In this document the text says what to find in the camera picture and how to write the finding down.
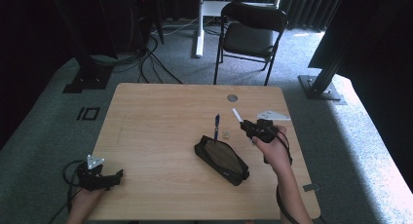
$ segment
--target forearm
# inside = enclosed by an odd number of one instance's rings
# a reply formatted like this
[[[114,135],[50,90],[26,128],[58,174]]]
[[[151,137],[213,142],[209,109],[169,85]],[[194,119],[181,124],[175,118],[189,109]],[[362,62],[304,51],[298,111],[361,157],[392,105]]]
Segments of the forearm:
[[[301,199],[292,168],[286,168],[283,172],[279,172],[277,176],[279,180],[279,193],[285,210],[300,224],[312,223],[310,215]],[[288,219],[283,215],[282,223],[289,223]]]
[[[66,224],[82,224],[87,219],[89,214],[94,210],[99,202],[100,196],[104,189],[94,190],[92,192],[82,189],[72,201],[72,209]]]

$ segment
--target chair backrest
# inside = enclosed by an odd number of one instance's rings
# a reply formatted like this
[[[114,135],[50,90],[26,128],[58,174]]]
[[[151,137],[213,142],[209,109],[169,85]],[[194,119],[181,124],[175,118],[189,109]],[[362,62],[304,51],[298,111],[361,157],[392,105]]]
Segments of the chair backrest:
[[[281,34],[288,24],[286,13],[274,6],[262,7],[240,2],[228,3],[222,9],[221,17],[229,17],[249,27],[273,30]]]

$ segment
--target white bracket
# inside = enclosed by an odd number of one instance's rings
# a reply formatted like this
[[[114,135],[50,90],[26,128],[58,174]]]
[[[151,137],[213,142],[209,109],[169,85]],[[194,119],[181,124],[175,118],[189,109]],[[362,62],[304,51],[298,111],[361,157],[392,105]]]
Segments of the white bracket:
[[[92,157],[91,155],[88,155],[88,169],[93,169],[103,164],[103,162],[104,162],[103,158],[95,158],[95,157]]]
[[[262,113],[259,113],[257,115],[257,118],[264,119],[264,120],[283,120],[283,121],[291,120],[289,116],[277,113],[272,110],[267,110]]]

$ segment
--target cable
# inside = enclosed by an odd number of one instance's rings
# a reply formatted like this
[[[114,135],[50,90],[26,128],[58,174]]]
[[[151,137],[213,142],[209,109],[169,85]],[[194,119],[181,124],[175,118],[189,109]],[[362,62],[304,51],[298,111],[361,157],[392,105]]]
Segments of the cable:
[[[196,24],[192,24],[195,20],[197,20],[198,18],[192,19],[190,22],[183,24],[183,25],[165,25],[162,28],[166,29],[166,28],[172,28],[174,29],[175,27],[177,27],[174,31],[170,32],[170,33],[164,33],[164,36],[169,36],[172,35],[173,33],[182,30],[183,28],[187,28],[187,29],[198,29],[199,27]],[[215,17],[213,17],[212,19],[210,19],[208,22],[205,22],[203,24],[203,26],[207,26],[209,25],[213,20],[215,19]],[[159,35],[158,30],[154,30],[153,32],[151,32],[151,34],[155,34],[155,35]]]
[[[122,59],[115,59],[110,61],[100,60],[98,58],[93,58],[94,62],[98,65],[102,66],[117,66],[117,65],[126,65],[126,64],[134,64],[139,62],[140,55],[136,54],[133,56],[128,56]]]
[[[128,68],[126,68],[126,69],[124,69],[124,70],[112,71],[112,73],[113,73],[113,74],[123,73],[123,72],[126,72],[126,71],[129,71],[129,70],[134,69],[134,68],[137,67],[139,64],[140,64],[140,60],[139,60],[136,64],[134,64],[133,66],[131,66],[131,67],[128,67]]]
[[[211,19],[210,21],[204,23],[204,32],[206,32],[206,33],[208,33],[208,34],[210,34],[210,35],[219,36],[219,32],[216,32],[216,31],[213,31],[213,30],[211,30],[211,29],[207,29],[207,28],[206,28],[207,26],[210,26],[210,25],[208,25],[208,24],[209,24],[211,21],[213,21],[213,19]],[[171,32],[171,33],[164,34],[164,35],[171,35],[172,33],[175,33],[175,32],[177,32],[178,30],[182,30],[184,27],[185,27],[186,29],[198,29],[198,28],[199,28],[197,25],[184,25],[184,26],[169,25],[168,27],[179,27],[179,28],[177,28],[176,30],[174,30],[174,31]]]
[[[156,77],[158,77],[159,81],[163,84],[164,81],[162,81],[161,77],[159,76],[158,72],[156,71],[154,59],[152,57],[151,57],[151,64],[152,64],[152,70],[154,71]]]
[[[82,191],[82,189],[80,189],[79,191],[77,191],[74,195],[72,195],[72,189],[74,186],[79,186],[79,184],[75,184],[74,183],[74,179],[76,177],[76,169],[73,171],[72,176],[70,178],[70,181],[66,178],[66,171],[67,169],[74,165],[74,164],[82,164],[85,163],[85,161],[82,160],[76,160],[73,161],[71,163],[68,163],[66,166],[64,166],[63,171],[62,171],[62,175],[63,175],[63,180],[69,184],[69,189],[67,190],[67,197],[66,197],[66,203],[55,213],[55,215],[52,216],[52,218],[49,221],[49,224],[52,224],[55,219],[58,217],[58,215],[67,207],[69,209],[70,212],[70,208],[71,208],[71,201],[73,200],[73,198],[80,192]]]
[[[177,32],[177,31],[181,30],[182,28],[185,28],[185,27],[191,26],[191,25],[192,25],[192,23],[193,23],[195,20],[197,20],[197,19],[199,19],[199,18],[195,18],[195,19],[191,20],[190,22],[188,22],[187,24],[180,25],[180,26],[179,26],[179,25],[166,25],[166,26],[163,26],[163,27],[162,27],[163,29],[165,29],[165,28],[167,28],[167,27],[176,27],[176,26],[178,26],[178,28],[177,28],[177,29],[175,29],[173,32],[170,32],[170,33],[164,34],[164,36],[169,36],[169,35],[171,35],[171,34],[173,34],[173,33]],[[215,17],[213,17],[210,21],[208,21],[208,22],[204,23],[203,25],[207,25],[207,24],[209,24],[209,23],[210,23],[210,22],[212,22],[214,19],[215,19]],[[155,31],[151,32],[151,34],[156,34],[156,35],[159,35],[159,33],[157,33],[157,32],[158,32],[158,30],[155,30]]]
[[[322,223],[327,224],[327,222],[324,220],[324,218],[320,215],[319,220],[321,220]]]
[[[171,76],[171,77],[173,77],[177,82],[179,82],[179,84],[182,84],[182,82],[176,77],[176,76],[174,76],[159,60],[158,60],[158,58],[151,52],[151,51],[149,51],[148,49],[146,49],[146,51],[147,52],[149,52],[149,54],[154,58],[154,59],[156,59],[158,62],[159,62],[159,64],[164,68],[164,70],[166,70],[167,72],[168,72],[168,74]]]
[[[77,191],[74,195],[73,195],[73,197],[71,198],[72,200],[73,200],[73,198],[74,197],[76,197],[76,195],[80,192],[80,191],[82,191],[83,189],[80,189],[79,191]],[[61,206],[61,208],[55,213],[55,215],[49,220],[49,224],[52,224],[54,221],[55,221],[55,219],[58,217],[58,215],[65,209],[67,207],[67,203],[65,203],[64,205],[62,205]]]
[[[146,49],[146,51],[154,52],[154,51],[156,51],[156,49],[158,48],[158,41],[157,41],[155,38],[153,38],[153,39],[154,39],[154,42],[155,42],[155,47],[154,47],[154,49],[152,49],[152,51],[149,51],[149,49]],[[150,54],[149,54],[149,53],[145,53],[145,54],[146,54],[146,57],[145,57],[145,58],[142,60],[142,62],[139,64],[139,71],[140,71],[140,73],[139,73],[139,77],[137,77],[137,83],[140,83],[140,82],[139,82],[140,77],[142,77],[143,79],[145,79],[146,83],[149,83],[148,79],[146,79],[145,74],[143,73],[143,64],[145,63],[146,59],[147,59],[148,57],[150,57]]]
[[[128,47],[127,47],[127,52],[129,51],[130,45],[131,45],[131,39],[133,38],[133,28],[134,28],[134,21],[133,21],[133,10],[131,8],[131,0],[128,1],[130,5],[130,10],[131,10],[131,38],[128,42]]]
[[[279,142],[282,144],[282,146],[285,148],[286,153],[288,155],[288,159],[289,159],[289,163],[292,164],[292,158],[291,158],[291,153],[289,152],[289,142],[288,142],[288,138],[286,137],[286,135],[282,132],[279,131],[279,133],[282,134],[282,136],[285,138],[286,143],[276,134],[276,138],[279,140]]]
[[[280,196],[279,192],[279,186],[277,185],[277,203],[279,204],[280,210],[282,211],[282,214],[288,219],[293,224],[299,224],[285,209],[284,205],[282,204],[282,198]]]

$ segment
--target black pouch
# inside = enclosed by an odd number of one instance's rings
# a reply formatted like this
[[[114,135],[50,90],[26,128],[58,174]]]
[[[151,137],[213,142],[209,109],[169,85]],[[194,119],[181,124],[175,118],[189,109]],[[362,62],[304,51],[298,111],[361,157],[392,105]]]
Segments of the black pouch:
[[[234,186],[249,177],[248,166],[227,143],[203,135],[195,145],[195,154]]]

